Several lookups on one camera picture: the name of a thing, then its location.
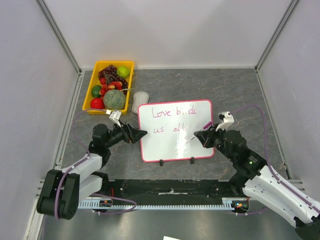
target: white wall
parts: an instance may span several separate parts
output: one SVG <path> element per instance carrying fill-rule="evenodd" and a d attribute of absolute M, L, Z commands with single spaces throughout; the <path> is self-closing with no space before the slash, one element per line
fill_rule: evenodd
<path fill-rule="evenodd" d="M 290 0 L 45 0 L 82 68 L 254 66 Z"/>
<path fill-rule="evenodd" d="M 289 170 L 320 201 L 320 1 L 300 1 L 260 75 Z"/>
<path fill-rule="evenodd" d="M 0 239 L 21 240 L 77 74 L 33 0 L 0 6 Z"/>

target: gray floor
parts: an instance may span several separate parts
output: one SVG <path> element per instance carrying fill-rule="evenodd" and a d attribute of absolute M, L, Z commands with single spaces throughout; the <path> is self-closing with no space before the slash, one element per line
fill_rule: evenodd
<path fill-rule="evenodd" d="M 77 102 L 75 115 L 82 105 L 91 78 L 86 71 Z M 146 91 L 149 103 L 209 99 L 212 102 L 214 120 L 221 111 L 233 111 L 247 104 L 256 103 L 267 109 L 253 69 L 166 69 L 137 70 L 134 74 L 133 92 Z M 129 104 L 132 105 L 132 94 Z M 121 117 L 123 122 L 138 126 L 138 116 L 130 111 Z M 92 129 L 96 124 L 105 123 L 112 127 L 108 116 L 82 114 L 75 124 L 77 136 L 86 145 L 91 141 Z M 286 178 L 285 168 L 280 156 L 269 118 L 268 148 L 273 167 Z M 233 129 L 240 130 L 247 145 L 257 153 L 263 154 L 263 124 L 256 109 L 245 110 L 235 115 Z M 140 144 L 119 143 L 112 147 L 111 158 L 100 171 L 108 173 L 112 179 L 221 179 L 228 180 L 235 173 L 232 164 L 219 152 L 207 159 L 198 159 L 195 164 L 188 160 L 158 163 L 145 163 L 141 159 Z M 62 161 L 67 167 L 85 154 L 85 150 L 69 135 Z"/>

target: red handwritten text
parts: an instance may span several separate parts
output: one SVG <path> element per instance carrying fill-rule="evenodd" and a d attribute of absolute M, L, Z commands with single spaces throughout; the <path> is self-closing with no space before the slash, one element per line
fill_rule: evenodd
<path fill-rule="evenodd" d="M 182 123 L 182 124 L 179 123 L 178 127 L 175 127 L 173 129 L 174 132 L 180 132 L 180 130 L 187 131 L 187 129 L 185 129 L 185 124 L 184 123 Z"/>
<path fill-rule="evenodd" d="M 178 109 L 178 107 L 177 107 L 176 108 L 176 114 L 177 115 L 180 115 L 180 114 L 182 114 L 182 115 L 187 115 L 187 114 L 193 115 L 193 114 L 196 114 L 196 109 L 194 108 L 193 105 L 192 105 L 191 109 L 182 109 L 182 108 Z"/>
<path fill-rule="evenodd" d="M 155 133 L 155 134 L 159 134 L 159 133 L 162 133 L 164 131 L 164 127 L 162 126 L 161 128 L 160 128 L 160 130 L 159 130 L 159 128 L 157 128 L 157 129 L 153 129 L 153 132 Z"/>
<path fill-rule="evenodd" d="M 167 110 L 159 111 L 159 112 L 157 112 L 157 113 L 154 113 L 154 108 L 152 108 L 152 116 L 153 116 L 154 118 L 160 118 L 160 117 L 162 117 L 162 116 L 169 116 L 169 117 L 171 117 L 171 113 L 170 113 L 170 111 L 167 111 Z"/>

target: whiteboard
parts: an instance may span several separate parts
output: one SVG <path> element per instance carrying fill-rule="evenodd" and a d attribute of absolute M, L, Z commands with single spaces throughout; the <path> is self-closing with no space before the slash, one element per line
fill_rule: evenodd
<path fill-rule="evenodd" d="M 142 104 L 139 127 L 148 132 L 141 140 L 144 162 L 210 158 L 214 148 L 204 148 L 194 132 L 213 121 L 210 100 L 189 100 Z"/>

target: red fruit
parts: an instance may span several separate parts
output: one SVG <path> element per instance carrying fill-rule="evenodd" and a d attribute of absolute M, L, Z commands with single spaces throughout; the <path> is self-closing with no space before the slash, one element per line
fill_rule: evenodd
<path fill-rule="evenodd" d="M 113 84 L 109 84 L 108 86 L 106 86 L 106 89 L 107 90 L 112 90 L 112 89 L 115 89 L 116 87 L 115 87 L 115 85 L 113 85 Z"/>
<path fill-rule="evenodd" d="M 107 89 L 101 88 L 101 90 L 99 91 L 99 94 L 101 96 L 104 96 L 106 94 L 106 92 L 107 92 Z"/>
<path fill-rule="evenodd" d="M 92 109 L 104 109 L 105 108 L 104 101 L 101 98 L 96 97 L 91 100 L 90 107 Z"/>
<path fill-rule="evenodd" d="M 120 81 L 112 81 L 110 84 L 113 84 L 116 87 L 116 89 L 122 90 L 122 82 L 120 82 Z"/>
<path fill-rule="evenodd" d="M 107 80 L 103 77 L 103 78 L 100 78 L 100 83 L 103 85 L 103 84 L 106 84 Z"/>

